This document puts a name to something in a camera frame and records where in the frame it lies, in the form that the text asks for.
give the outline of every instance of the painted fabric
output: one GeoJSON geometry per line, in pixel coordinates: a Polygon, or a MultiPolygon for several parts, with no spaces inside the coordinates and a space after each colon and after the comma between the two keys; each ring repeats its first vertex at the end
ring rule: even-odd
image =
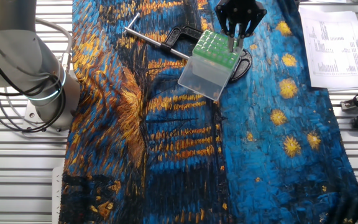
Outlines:
{"type": "MultiPolygon", "coordinates": [[[[81,100],[60,223],[355,223],[358,185],[328,92],[310,87],[295,3],[244,45],[254,63],[219,102],[181,87],[186,62],[124,35],[220,30],[218,0],[74,0],[81,100]]],[[[191,55],[194,44],[175,48],[191,55]]]]}

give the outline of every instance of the pipette tip box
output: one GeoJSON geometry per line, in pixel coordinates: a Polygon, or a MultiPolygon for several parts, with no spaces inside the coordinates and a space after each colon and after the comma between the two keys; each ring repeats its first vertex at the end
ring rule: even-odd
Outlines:
{"type": "Polygon", "coordinates": [[[229,52],[227,42],[224,35],[204,31],[179,78],[179,85],[218,100],[240,59],[240,52],[229,52]]]}

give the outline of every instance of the metal rod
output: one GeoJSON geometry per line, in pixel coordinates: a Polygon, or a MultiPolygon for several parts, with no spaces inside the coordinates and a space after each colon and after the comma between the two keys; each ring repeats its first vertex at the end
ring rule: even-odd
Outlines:
{"type": "Polygon", "coordinates": [[[136,14],[136,16],[135,16],[135,18],[129,23],[129,25],[127,26],[128,28],[131,28],[132,27],[132,25],[134,24],[134,22],[137,20],[137,18],[139,18],[139,16],[140,16],[140,13],[138,12],[137,14],[136,14]]]}
{"type": "MultiPolygon", "coordinates": [[[[146,42],[148,42],[148,43],[150,43],[150,44],[152,44],[152,45],[154,45],[156,47],[161,46],[160,42],[157,42],[157,41],[155,41],[155,40],[153,40],[153,39],[151,39],[149,37],[146,37],[145,35],[140,34],[140,33],[136,32],[136,31],[132,30],[131,28],[125,27],[125,31],[130,33],[130,34],[132,34],[132,35],[134,35],[134,36],[136,36],[136,37],[138,37],[138,38],[140,38],[140,39],[142,39],[142,40],[145,40],[146,42]]],[[[185,60],[189,60],[189,56],[187,56],[187,55],[185,55],[185,54],[183,54],[183,53],[181,53],[181,52],[179,52],[179,51],[177,51],[175,49],[171,49],[170,52],[172,54],[178,56],[178,57],[181,57],[181,58],[185,59],[185,60]]]]}

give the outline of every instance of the table surface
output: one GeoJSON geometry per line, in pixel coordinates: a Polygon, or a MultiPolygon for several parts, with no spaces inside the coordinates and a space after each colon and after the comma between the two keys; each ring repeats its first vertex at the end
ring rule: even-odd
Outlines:
{"type": "MultiPolygon", "coordinates": [[[[358,18],[358,3],[325,4],[303,2],[304,6],[324,12],[354,11],[358,18]]],[[[37,17],[56,22],[71,32],[71,1],[38,0],[37,17]]],[[[37,24],[40,38],[58,56],[64,52],[67,40],[57,31],[37,24]]],[[[330,98],[339,122],[342,138],[349,160],[358,181],[358,131],[351,130],[350,120],[357,114],[341,111],[339,102],[354,97],[357,91],[331,93],[330,98]]],[[[16,109],[24,115],[27,100],[13,97],[16,109]]],[[[9,116],[22,123],[13,110],[9,116]]],[[[52,222],[52,169],[62,166],[66,139],[29,139],[14,133],[0,123],[0,224],[7,223],[51,223],[52,222]]]]}

